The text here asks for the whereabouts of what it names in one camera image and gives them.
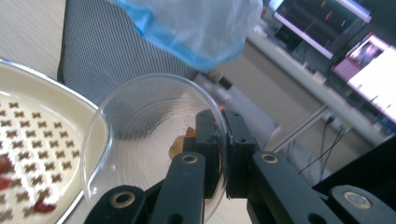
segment food piece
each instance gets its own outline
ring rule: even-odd
[[[186,137],[195,137],[195,130],[190,126],[186,131]]]
[[[12,170],[12,163],[6,155],[0,156],[0,174],[6,174]]]
[[[218,107],[220,111],[223,111],[225,109],[224,105],[218,105]]]
[[[175,139],[172,146],[169,148],[169,158],[172,160],[177,154],[183,151],[184,136],[179,136]]]
[[[10,179],[0,177],[0,190],[8,189],[10,184],[11,184]]]
[[[169,158],[172,160],[177,154],[183,152],[184,138],[185,137],[195,137],[195,130],[189,126],[186,131],[186,135],[181,135],[177,137],[169,148]]]
[[[35,211],[38,213],[48,213],[55,210],[56,205],[51,203],[44,203],[44,198],[39,198],[35,203]]]

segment monitor screen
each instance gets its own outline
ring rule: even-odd
[[[274,17],[327,58],[371,17],[352,0],[284,0]]]
[[[381,113],[396,122],[396,48],[368,34],[332,70]]]

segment chair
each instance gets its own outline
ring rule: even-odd
[[[122,8],[107,0],[66,0],[60,82],[99,105],[126,81],[153,73],[198,74],[140,36]]]

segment transparent bowl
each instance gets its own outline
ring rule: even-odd
[[[135,78],[112,92],[99,106],[81,150],[80,171],[87,201],[94,206],[116,186],[146,190],[163,180],[171,163],[170,146],[189,127],[195,128],[195,115],[207,109],[214,115],[223,147],[217,189],[212,199],[205,200],[208,220],[225,190],[225,122],[204,90],[174,75]]]

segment plastic bag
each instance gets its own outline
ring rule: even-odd
[[[203,72],[237,58],[262,13],[262,0],[109,1],[147,41]]]

